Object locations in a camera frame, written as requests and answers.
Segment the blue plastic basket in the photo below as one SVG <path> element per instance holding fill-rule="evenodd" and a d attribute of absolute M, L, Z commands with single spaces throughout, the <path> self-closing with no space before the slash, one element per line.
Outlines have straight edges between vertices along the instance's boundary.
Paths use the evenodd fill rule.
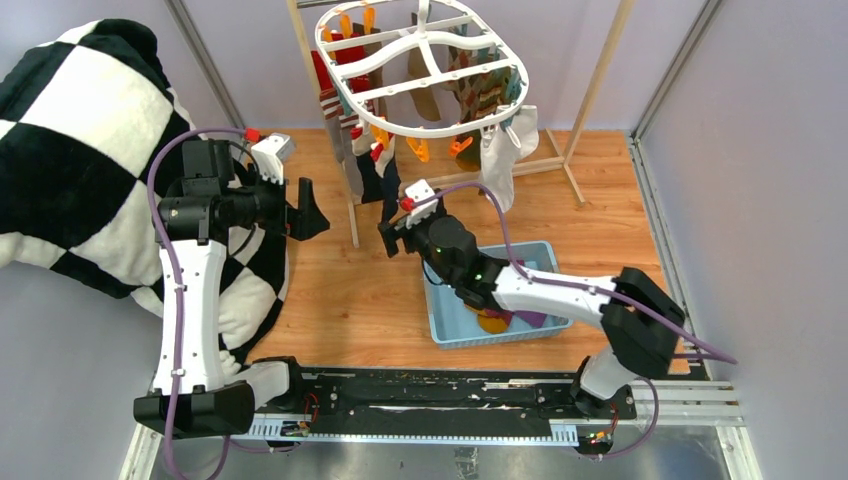
<path fill-rule="evenodd" d="M 524 260 L 527 268 L 546 272 L 559 272 L 554 250 L 548 242 L 514 243 L 517 258 Z M 507 258 L 503 245 L 481 247 L 480 251 L 498 258 Z M 429 265 L 424 266 L 430 278 L 438 278 Z M 423 277 L 430 317 L 430 333 L 441 349 L 473 347 L 493 343 L 515 342 L 533 338 L 553 337 L 570 327 L 572 320 L 548 315 L 540 328 L 533 328 L 520 317 L 514 317 L 504 333 L 491 334 L 477 324 L 477 315 L 463 305 L 462 300 L 448 286 L 435 286 Z"/>

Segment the wooden frame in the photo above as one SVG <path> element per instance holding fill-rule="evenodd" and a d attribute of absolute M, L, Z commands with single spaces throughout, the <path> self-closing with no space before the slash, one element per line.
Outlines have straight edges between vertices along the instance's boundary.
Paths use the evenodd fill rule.
<path fill-rule="evenodd" d="M 306 73 L 309 76 L 309 81 L 312 84 L 312 89 L 315 94 L 316 105 L 318 104 L 318 97 L 321 94 L 321 87 L 318 83 L 318 76 L 315 73 L 315 67 L 312 64 L 311 47 L 309 44 L 309 39 L 306 36 L 306 30 L 303 26 L 303 17 L 301 17 L 300 15 L 298 3 L 301 3 L 302 6 L 318 6 L 344 3 L 345 1 L 350 0 L 307 0 L 305 2 L 298 2 L 297 0 L 286 0 L 286 4 L 289 9 L 289 15 L 291 16 L 292 26 L 294 27 L 295 34 L 297 35 L 297 41 L 300 46 L 300 54 L 303 57 L 304 67 L 306 68 Z M 600 56 L 598 57 L 598 62 L 595 65 L 595 70 L 592 72 L 592 78 L 589 81 L 589 86 L 586 89 L 586 94 L 583 96 L 583 102 L 580 105 L 580 110 L 577 113 L 577 119 L 575 120 L 574 126 L 571 129 L 571 135 L 569 135 L 568 137 L 568 142 L 566 143 L 565 148 L 560 147 L 560 145 L 556 141 L 556 138 L 554 138 L 553 132 L 551 132 L 549 129 L 545 129 L 545 134 L 547 135 L 548 139 L 550 139 L 551 143 L 553 143 L 557 156 L 541 160 L 519 162 L 513 168 L 513 176 L 549 172 L 561 168 L 565 172 L 565 175 L 568 179 L 568 185 L 569 187 L 571 187 L 571 191 L 574 194 L 574 198 L 576 199 L 577 204 L 579 206 L 583 206 L 586 204 L 586 199 L 580 191 L 580 186 L 577 184 L 577 180 L 574 178 L 574 174 L 571 172 L 571 167 L 569 166 L 569 164 L 571 162 L 571 159 L 574 157 L 575 151 L 577 150 L 577 142 L 580 140 L 580 136 L 586 127 L 586 121 L 589 118 L 589 114 L 592 111 L 592 107 L 595 105 L 595 100 L 597 99 L 598 93 L 601 90 L 601 85 L 603 84 L 604 77 L 606 77 L 607 70 L 609 68 L 610 63 L 612 62 L 612 58 L 615 54 L 616 48 L 618 47 L 618 43 L 621 40 L 621 35 L 624 32 L 624 27 L 627 25 L 627 19 L 630 17 L 630 12 L 633 10 L 633 4 L 635 3 L 635 1 L 636 0 L 620 0 L 618 3 L 618 8 L 615 12 L 615 17 L 613 18 L 609 33 L 607 33 L 607 38 L 604 41 L 604 46 L 601 50 Z M 339 165 L 339 174 L 344 176 L 343 167 L 341 165 Z M 445 175 L 441 177 L 429 178 L 427 179 L 427 181 L 430 183 L 431 186 L 435 188 L 445 188 L 451 185 L 456 185 L 458 183 L 476 180 L 478 177 L 479 175 L 475 172 L 464 172 L 452 175 Z M 348 214 L 350 216 L 350 231 L 353 240 L 353 246 L 359 248 L 359 232 L 357 231 L 356 211 L 354 208 L 356 205 L 359 204 L 359 200 L 354 198 L 353 194 L 350 191 L 350 188 L 347 186 L 347 181 L 343 183 L 345 184 L 345 188 L 347 188 L 346 196 L 348 204 Z M 401 188 L 405 187 L 406 185 L 408 185 L 408 183 L 402 184 Z"/>

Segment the wood grain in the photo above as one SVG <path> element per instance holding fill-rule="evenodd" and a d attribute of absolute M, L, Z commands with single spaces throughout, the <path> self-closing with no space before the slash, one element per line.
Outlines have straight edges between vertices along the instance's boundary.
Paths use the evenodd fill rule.
<path fill-rule="evenodd" d="M 292 186 L 297 177 L 313 179 L 318 205 L 332 227 L 312 240 L 290 241 L 288 297 L 252 359 L 294 355 L 302 364 L 322 366 L 576 370 L 585 356 L 606 345 L 602 333 L 576 324 L 548 339 L 439 350 L 430 336 L 418 256 L 386 257 L 376 229 L 379 204 L 356 207 L 361 246 L 353 248 L 346 189 L 326 134 L 286 133 L 298 146 L 286 163 L 286 176 Z M 560 142 L 567 136 L 557 133 Z M 532 158 L 554 155 L 548 142 L 542 143 Z M 432 142 L 428 164 L 401 145 L 401 177 L 455 173 L 447 145 Z M 624 137 L 586 132 L 572 167 L 589 203 L 574 205 L 562 170 L 517 178 L 515 206 L 507 213 L 512 240 L 551 242 L 563 272 L 607 275 L 631 265 L 664 285 Z M 296 187 L 290 190 L 294 201 Z M 497 214 L 476 191 L 451 195 L 446 205 L 480 245 L 503 243 Z M 685 362 L 680 368 L 685 370 Z"/>

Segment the gray wall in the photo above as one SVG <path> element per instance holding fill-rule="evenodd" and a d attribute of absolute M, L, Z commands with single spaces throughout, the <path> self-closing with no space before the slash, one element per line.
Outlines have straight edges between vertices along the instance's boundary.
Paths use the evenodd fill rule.
<path fill-rule="evenodd" d="M 165 71 L 199 125 L 226 123 L 159 1 L 6 2 L 0 76 L 23 52 L 91 20 L 124 17 L 159 37 Z M 161 321 L 27 265 L 0 269 L 0 478 L 117 478 L 135 422 L 132 399 L 156 368 Z"/>
<path fill-rule="evenodd" d="M 618 0 L 464 0 L 527 66 L 528 103 L 540 123 L 571 128 Z M 285 2 L 186 0 L 227 88 L 249 124 L 321 127 Z M 703 0 L 639 0 L 589 120 L 590 128 L 631 128 L 683 41 Z M 377 26 L 409 25 L 417 2 L 380 5 Z M 331 7 L 302 10 L 311 39 Z M 434 10 L 433 19 L 439 13 Z M 389 63 L 386 80 L 405 79 L 406 56 Z M 449 95 L 441 100 L 453 106 Z M 391 98 L 393 120 L 421 124 L 408 95 Z"/>
<path fill-rule="evenodd" d="M 645 140 L 768 479 L 844 478 L 848 7 L 727 1 Z"/>
<path fill-rule="evenodd" d="M 0 269 L 0 478 L 118 478 L 161 321 L 52 272 Z"/>

